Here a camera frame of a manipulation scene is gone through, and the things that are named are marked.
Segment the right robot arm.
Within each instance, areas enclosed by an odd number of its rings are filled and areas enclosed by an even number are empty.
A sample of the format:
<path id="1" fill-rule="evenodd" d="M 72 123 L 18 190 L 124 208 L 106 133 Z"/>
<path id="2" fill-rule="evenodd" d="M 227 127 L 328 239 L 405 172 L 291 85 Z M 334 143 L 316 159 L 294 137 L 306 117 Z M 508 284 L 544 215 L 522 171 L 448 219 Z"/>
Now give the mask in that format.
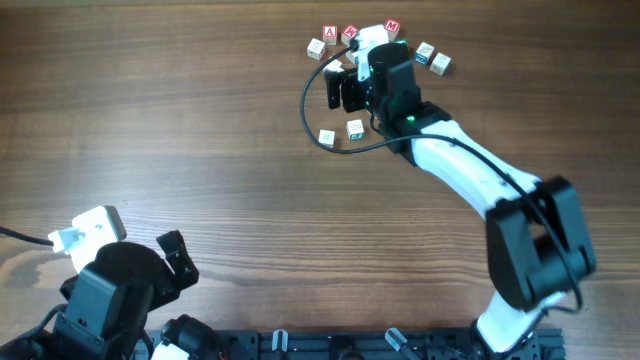
<path id="1" fill-rule="evenodd" d="M 467 329 L 430 331 L 412 348 L 397 329 L 386 342 L 409 359 L 552 359 L 562 337 L 539 322 L 562 310 L 568 294 L 596 269 L 578 194 L 563 177 L 541 180 L 502 161 L 471 139 L 449 113 L 421 97 L 408 46 L 366 50 L 357 67 L 319 67 L 328 105 L 365 110 L 381 143 L 445 182 L 482 217 L 495 292 Z"/>

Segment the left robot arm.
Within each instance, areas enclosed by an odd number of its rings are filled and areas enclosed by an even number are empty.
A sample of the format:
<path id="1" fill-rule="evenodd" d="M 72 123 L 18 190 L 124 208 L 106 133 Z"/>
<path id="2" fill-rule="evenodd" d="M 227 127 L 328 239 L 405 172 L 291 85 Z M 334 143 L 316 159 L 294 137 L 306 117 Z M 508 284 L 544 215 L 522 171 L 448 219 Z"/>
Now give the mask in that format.
<path id="1" fill-rule="evenodd" d="M 152 343 L 145 331 L 149 313 L 177 300 L 199 280 L 179 231 L 157 242 L 162 255 L 131 242 L 102 246 L 93 261 L 61 286 L 65 303 L 3 345 L 2 358 L 129 359 L 138 343 L 157 359 L 227 358 L 221 337 L 187 315 L 169 321 L 159 344 Z"/>

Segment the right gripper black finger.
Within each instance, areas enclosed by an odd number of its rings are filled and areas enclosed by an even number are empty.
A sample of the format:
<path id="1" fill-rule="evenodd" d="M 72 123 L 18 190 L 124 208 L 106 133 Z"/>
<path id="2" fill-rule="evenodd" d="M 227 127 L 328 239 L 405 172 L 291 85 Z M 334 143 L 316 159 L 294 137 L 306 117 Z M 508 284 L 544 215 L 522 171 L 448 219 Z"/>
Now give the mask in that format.
<path id="1" fill-rule="evenodd" d="M 344 80 L 342 68 L 328 69 L 324 71 L 328 107 L 336 109 L 341 106 L 341 84 Z"/>
<path id="2" fill-rule="evenodd" d="M 345 70 L 342 75 L 340 91 L 344 111 L 352 113 L 363 110 L 366 107 L 370 81 L 360 81 L 357 69 Z"/>

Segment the green J wooden block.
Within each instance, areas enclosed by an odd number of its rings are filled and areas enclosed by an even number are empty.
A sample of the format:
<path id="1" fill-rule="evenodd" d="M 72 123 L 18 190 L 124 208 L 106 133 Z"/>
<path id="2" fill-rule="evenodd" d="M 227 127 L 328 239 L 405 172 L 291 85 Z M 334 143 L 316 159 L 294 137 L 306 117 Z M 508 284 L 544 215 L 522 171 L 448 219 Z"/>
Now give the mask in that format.
<path id="1" fill-rule="evenodd" d="M 354 119 L 346 123 L 346 131 L 350 141 L 362 139 L 365 135 L 361 119 Z"/>

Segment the plain engraved wooden block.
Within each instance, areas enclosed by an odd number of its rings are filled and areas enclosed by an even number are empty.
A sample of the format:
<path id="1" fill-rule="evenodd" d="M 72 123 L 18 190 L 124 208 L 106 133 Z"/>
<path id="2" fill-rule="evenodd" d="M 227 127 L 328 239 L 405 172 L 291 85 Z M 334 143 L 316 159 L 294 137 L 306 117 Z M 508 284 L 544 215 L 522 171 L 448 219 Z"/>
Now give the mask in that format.
<path id="1" fill-rule="evenodd" d="M 332 148 L 335 142 L 335 132 L 331 130 L 321 129 L 319 131 L 318 141 L 323 146 Z"/>

